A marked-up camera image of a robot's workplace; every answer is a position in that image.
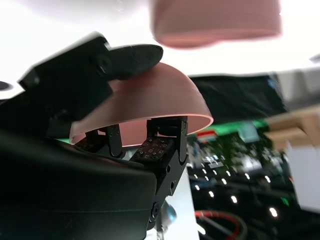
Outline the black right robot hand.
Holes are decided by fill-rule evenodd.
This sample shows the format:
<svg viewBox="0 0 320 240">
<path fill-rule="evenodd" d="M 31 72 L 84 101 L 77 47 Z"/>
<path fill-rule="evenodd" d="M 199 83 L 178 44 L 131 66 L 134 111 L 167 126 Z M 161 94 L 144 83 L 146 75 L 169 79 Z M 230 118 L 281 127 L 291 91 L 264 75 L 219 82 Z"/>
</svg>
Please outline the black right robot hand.
<svg viewBox="0 0 320 240">
<path fill-rule="evenodd" d="M 84 120 L 116 95 L 112 81 L 136 94 L 163 48 L 110 48 L 94 33 L 32 65 L 23 92 L 0 106 L 0 237 L 3 240 L 142 240 L 161 218 L 188 161 L 185 114 L 149 116 L 140 150 L 124 160 L 123 106 L 93 118 L 76 144 L 49 128 Z"/>
</svg>

